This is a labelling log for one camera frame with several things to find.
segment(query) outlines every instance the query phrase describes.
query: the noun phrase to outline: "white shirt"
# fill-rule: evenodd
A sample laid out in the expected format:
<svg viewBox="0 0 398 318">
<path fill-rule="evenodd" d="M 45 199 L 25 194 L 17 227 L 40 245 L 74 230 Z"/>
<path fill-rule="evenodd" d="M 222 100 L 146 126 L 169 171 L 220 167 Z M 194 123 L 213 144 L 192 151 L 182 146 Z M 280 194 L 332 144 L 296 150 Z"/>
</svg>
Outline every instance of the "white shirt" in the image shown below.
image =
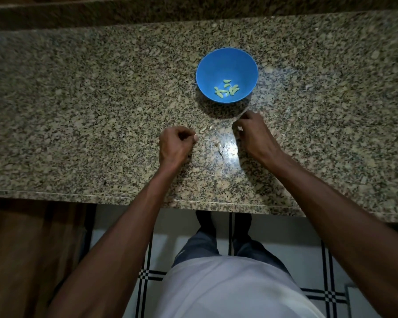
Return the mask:
<svg viewBox="0 0 398 318">
<path fill-rule="evenodd" d="M 324 318 L 287 273 L 239 256 L 176 265 L 163 280 L 155 317 Z"/>
</svg>

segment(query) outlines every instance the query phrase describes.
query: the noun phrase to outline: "forearm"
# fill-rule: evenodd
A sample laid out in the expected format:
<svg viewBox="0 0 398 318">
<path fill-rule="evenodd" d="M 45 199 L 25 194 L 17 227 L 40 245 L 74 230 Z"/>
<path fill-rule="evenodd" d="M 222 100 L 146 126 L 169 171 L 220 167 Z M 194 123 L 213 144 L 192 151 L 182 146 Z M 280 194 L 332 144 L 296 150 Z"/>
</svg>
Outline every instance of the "forearm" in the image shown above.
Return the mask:
<svg viewBox="0 0 398 318">
<path fill-rule="evenodd" d="M 398 315 L 398 233 L 290 157 L 273 172 L 372 305 Z"/>
<path fill-rule="evenodd" d="M 64 283 L 49 317 L 120 317 L 177 170 L 160 169 Z"/>
</svg>

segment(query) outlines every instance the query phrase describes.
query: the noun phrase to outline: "person's left hand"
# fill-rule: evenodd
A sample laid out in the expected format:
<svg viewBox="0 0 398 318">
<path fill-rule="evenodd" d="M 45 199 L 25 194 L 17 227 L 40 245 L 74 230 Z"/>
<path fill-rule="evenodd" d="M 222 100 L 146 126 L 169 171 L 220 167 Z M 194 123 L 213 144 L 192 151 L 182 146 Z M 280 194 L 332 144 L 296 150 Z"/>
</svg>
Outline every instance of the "person's left hand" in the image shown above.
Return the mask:
<svg viewBox="0 0 398 318">
<path fill-rule="evenodd" d="M 198 136 L 183 126 L 168 127 L 159 135 L 159 164 L 178 170 L 187 159 Z"/>
</svg>

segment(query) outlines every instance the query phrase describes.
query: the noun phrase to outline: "pants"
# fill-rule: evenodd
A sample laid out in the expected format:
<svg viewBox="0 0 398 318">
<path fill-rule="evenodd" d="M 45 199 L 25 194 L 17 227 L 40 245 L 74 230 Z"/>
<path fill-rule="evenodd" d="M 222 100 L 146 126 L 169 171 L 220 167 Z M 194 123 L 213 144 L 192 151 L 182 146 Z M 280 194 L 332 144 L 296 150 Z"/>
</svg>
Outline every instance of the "pants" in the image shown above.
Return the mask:
<svg viewBox="0 0 398 318">
<path fill-rule="evenodd" d="M 254 241 L 249 238 L 249 241 L 247 242 L 240 242 L 234 239 L 233 248 L 234 256 L 244 256 L 246 258 L 268 263 L 269 265 L 275 266 L 290 275 L 283 262 L 281 262 L 278 257 L 267 251 L 258 241 Z M 186 260 L 219 255 L 217 239 L 203 231 L 198 231 L 187 241 L 186 245 L 175 257 L 172 267 Z"/>
</svg>

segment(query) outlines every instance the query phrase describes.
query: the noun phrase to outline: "plastic bowl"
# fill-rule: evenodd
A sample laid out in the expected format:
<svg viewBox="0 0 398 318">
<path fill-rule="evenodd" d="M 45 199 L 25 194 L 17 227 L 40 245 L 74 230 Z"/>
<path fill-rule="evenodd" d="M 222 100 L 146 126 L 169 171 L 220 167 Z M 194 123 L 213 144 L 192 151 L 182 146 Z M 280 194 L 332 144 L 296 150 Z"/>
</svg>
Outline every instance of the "plastic bowl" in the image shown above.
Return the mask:
<svg viewBox="0 0 398 318">
<path fill-rule="evenodd" d="M 223 80 L 231 79 L 232 86 L 239 85 L 234 96 L 220 98 L 214 87 L 225 89 Z M 247 97 L 258 81 L 258 67 L 254 59 L 236 48 L 221 48 L 208 53 L 198 65 L 196 82 L 201 92 L 221 104 L 230 104 Z"/>
</svg>

